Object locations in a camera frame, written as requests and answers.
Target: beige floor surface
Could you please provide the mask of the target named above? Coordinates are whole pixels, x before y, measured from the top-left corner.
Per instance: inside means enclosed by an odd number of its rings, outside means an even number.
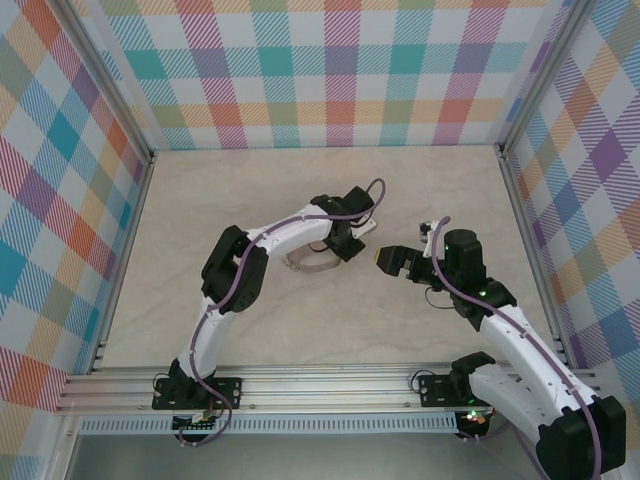
[[[387,182],[367,248],[332,271],[303,274],[272,259],[262,294],[231,330],[218,363],[452,361],[502,355],[424,287],[384,275],[379,247],[422,248],[418,224],[450,215],[484,248],[489,275],[549,329],[502,176],[489,146],[164,152],[159,155],[107,343],[105,366],[168,365],[200,307],[200,270],[220,233],[269,224],[315,195]],[[434,303],[448,304],[445,294]]]

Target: wire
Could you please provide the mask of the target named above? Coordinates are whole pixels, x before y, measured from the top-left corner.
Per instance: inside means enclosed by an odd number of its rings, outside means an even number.
[[[212,394],[214,397],[216,397],[218,400],[220,400],[222,402],[224,407],[226,407],[226,409],[229,411],[229,415],[227,416],[227,418],[225,420],[225,423],[222,426],[222,428],[220,428],[220,430],[218,430],[217,432],[210,433],[209,435],[207,435],[207,437],[205,437],[203,440],[201,440],[199,442],[187,442],[184,439],[184,437],[182,436],[182,432],[183,432],[184,429],[179,430],[178,431],[178,438],[182,442],[182,445],[189,445],[191,447],[199,447],[199,446],[202,446],[202,445],[206,445],[207,443],[210,443],[210,442],[214,441],[216,438],[220,437],[220,435],[222,435],[224,433],[224,431],[227,428],[229,428],[229,425],[231,425],[231,417],[233,416],[233,408],[231,407],[231,404],[229,403],[229,400],[227,400],[227,398],[224,395],[222,395],[221,393],[219,393],[218,391],[216,391],[215,389],[213,389],[209,385],[207,385],[205,383],[205,381],[202,379],[202,377],[200,376],[200,374],[198,373],[198,371],[196,369],[196,363],[195,363],[195,349],[196,349],[196,344],[198,342],[198,337],[200,336],[200,332],[202,331],[202,328],[204,327],[204,324],[207,321],[207,318],[209,318],[209,315],[212,312],[214,312],[215,310],[219,310],[221,307],[223,307],[227,303],[229,303],[229,300],[231,300],[231,297],[233,297],[233,295],[235,294],[236,290],[238,289],[238,284],[240,283],[240,278],[242,277],[242,272],[244,271],[245,265],[247,263],[247,258],[249,257],[249,253],[251,252],[251,250],[266,235],[269,235],[269,234],[275,232],[276,230],[278,230],[279,228],[282,228],[285,225],[289,225],[291,223],[304,222],[306,220],[332,220],[332,221],[333,220],[355,220],[355,219],[363,217],[364,215],[368,215],[370,213],[373,213],[375,211],[375,209],[378,208],[380,203],[382,203],[382,200],[384,199],[384,196],[385,196],[385,194],[387,192],[387,184],[385,183],[385,181],[382,178],[376,178],[367,187],[367,190],[366,190],[367,193],[377,183],[379,183],[380,187],[381,187],[380,196],[378,197],[376,202],[371,207],[369,207],[368,209],[366,209],[363,212],[355,213],[355,214],[351,214],[351,215],[306,215],[304,217],[297,216],[297,217],[285,218],[284,220],[281,220],[281,221],[271,225],[264,232],[262,232],[259,235],[257,235],[256,238],[251,240],[249,245],[247,245],[247,248],[244,250],[244,252],[242,253],[242,256],[240,257],[240,261],[238,262],[238,269],[236,270],[236,275],[233,278],[233,282],[231,283],[231,287],[227,291],[227,294],[218,303],[216,303],[215,305],[209,305],[206,308],[206,310],[202,314],[202,317],[200,318],[200,321],[196,325],[196,329],[193,332],[193,337],[191,337],[191,343],[189,344],[189,366],[191,367],[191,372],[193,373],[193,376],[195,377],[196,381],[202,386],[202,388],[204,388],[206,391],[208,391],[210,394]]]
[[[424,291],[424,299],[427,301],[427,303],[429,305],[431,305],[433,308],[436,308],[438,310],[453,310],[455,307],[439,307],[438,305],[434,305],[433,303],[431,303],[431,300],[429,300],[429,295],[427,295],[427,292],[429,290],[433,290],[433,287],[427,287],[427,289]]]
[[[504,319],[504,321],[506,321],[513,328],[515,328],[518,331],[518,333],[520,333],[521,335],[525,334],[527,332],[526,329],[522,327],[522,325],[520,325],[518,322],[516,322],[513,318],[511,318],[509,315],[504,313],[502,310],[497,309],[493,305],[490,305],[486,302],[483,302],[482,300],[478,300],[477,298],[473,298],[461,292],[456,287],[451,285],[449,280],[447,280],[447,278],[442,273],[442,270],[440,269],[440,265],[438,264],[438,260],[437,260],[438,257],[436,256],[437,254],[436,246],[438,244],[438,236],[440,235],[440,231],[442,230],[442,227],[444,227],[450,221],[451,221],[451,217],[449,216],[446,216],[442,220],[440,220],[440,223],[436,227],[436,231],[433,234],[433,242],[431,244],[431,262],[433,263],[433,268],[436,271],[438,278],[440,279],[442,284],[447,288],[447,290],[449,290],[449,292],[453,293],[454,295],[457,295],[463,300],[466,300],[486,310],[489,310],[493,314],[498,315],[499,317]],[[578,393],[578,389],[576,388],[576,386],[569,379],[569,377],[564,373],[564,371],[557,365],[557,363],[551,357],[551,354],[547,352],[545,347],[542,346],[540,342],[534,339],[531,335],[527,334],[527,335],[524,335],[524,337],[526,337],[529,340],[529,342],[538,351],[538,353],[540,353],[542,358],[545,359],[545,361],[549,364],[549,366],[553,369],[553,371],[560,377],[560,379],[562,380],[562,383],[564,383],[567,386],[568,391],[571,392],[576,402],[578,403],[578,405],[580,405],[580,408],[584,412],[584,416],[587,420],[587,423],[589,424],[589,430],[591,431],[591,439],[593,440],[593,449],[595,454],[593,474],[591,478],[592,480],[599,479],[600,470],[602,469],[602,450],[600,445],[600,437],[598,435],[598,429],[593,419],[593,415],[589,411],[589,408],[587,407],[587,404],[585,403],[585,401],[582,399],[582,396]]]
[[[409,380],[409,388],[413,391],[413,393],[417,393],[418,395],[420,395],[420,392],[415,388],[413,388],[413,381],[416,379],[416,377],[420,372],[428,372],[431,375],[435,375],[435,373],[433,373],[431,370],[426,370],[424,368],[422,370],[418,370],[416,373],[413,374],[413,377],[411,377],[411,380]]]

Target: colorful plaid backdrop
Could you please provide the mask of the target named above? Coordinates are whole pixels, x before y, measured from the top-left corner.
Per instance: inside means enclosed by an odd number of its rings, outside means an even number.
[[[562,2],[102,0],[101,27],[74,3],[125,96],[128,69],[162,141],[192,149],[492,144]]]
[[[44,0],[0,0],[0,479],[44,464],[143,170]]]
[[[599,2],[512,165],[578,362],[640,449],[640,0]]]

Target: small object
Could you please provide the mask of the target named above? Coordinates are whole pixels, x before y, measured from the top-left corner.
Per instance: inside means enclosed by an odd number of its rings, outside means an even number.
[[[426,243],[424,247],[424,252],[422,256],[424,258],[428,258],[431,256],[431,239],[433,238],[433,234],[438,228],[440,222],[432,221],[432,222],[422,222],[420,224],[420,241],[422,243]]]
[[[301,271],[303,273],[318,273],[324,272],[325,270],[330,270],[332,268],[336,268],[340,265],[340,257],[337,256],[328,256],[327,259],[323,263],[306,263],[303,260],[307,257],[311,257],[317,253],[322,253],[325,250],[314,250],[310,245],[303,245],[300,248],[295,249],[290,252],[285,258],[285,264],[295,271]]]

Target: black joint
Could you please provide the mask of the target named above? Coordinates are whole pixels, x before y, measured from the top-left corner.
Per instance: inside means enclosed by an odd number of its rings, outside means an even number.
[[[205,296],[218,303],[227,295],[238,271],[236,259],[244,254],[250,243],[247,232],[236,225],[222,232],[202,269],[202,293]],[[242,312],[256,301],[262,289],[268,258],[264,248],[251,249],[233,296],[219,309],[221,314]]]
[[[423,257],[420,250],[394,245],[378,250],[376,265],[387,275],[397,277],[400,270],[408,270],[407,278],[413,283],[430,285],[434,291],[442,290],[443,285],[435,269],[431,257]]]
[[[488,303],[495,308],[504,307],[506,305],[512,305],[515,307],[517,305],[515,297],[511,295],[511,292],[509,292],[502,283],[494,280],[493,278],[487,278],[485,282],[486,283],[472,289],[467,289],[464,293],[472,298]],[[453,293],[450,296],[456,312],[458,312],[461,317],[469,320],[469,323],[476,332],[480,331],[482,319],[493,315],[491,310],[464,300]]]
[[[626,412],[614,397],[598,398],[588,406],[598,430],[602,452],[600,473],[618,468],[626,456]],[[595,451],[582,409],[563,410],[563,416],[538,427],[536,454],[551,480],[590,479]]]
[[[329,215],[340,216],[356,215],[374,205],[369,194],[360,187],[352,188],[344,198],[319,195],[311,199],[311,204],[322,208]],[[353,238],[351,234],[351,222],[357,222],[361,218],[362,216],[351,220],[334,220],[331,232],[324,240],[325,245],[345,262],[351,260],[365,248],[364,242]]]
[[[214,377],[214,373],[203,378],[203,382],[227,399],[231,408],[240,407],[242,379],[239,377]],[[220,410],[223,402],[189,377],[176,358],[166,376],[158,377],[153,385],[153,410]]]
[[[466,357],[459,358],[451,364],[449,379],[458,398],[468,405],[473,405],[478,399],[471,392],[469,385],[469,375],[483,365],[493,365],[496,361],[484,352],[476,352]]]

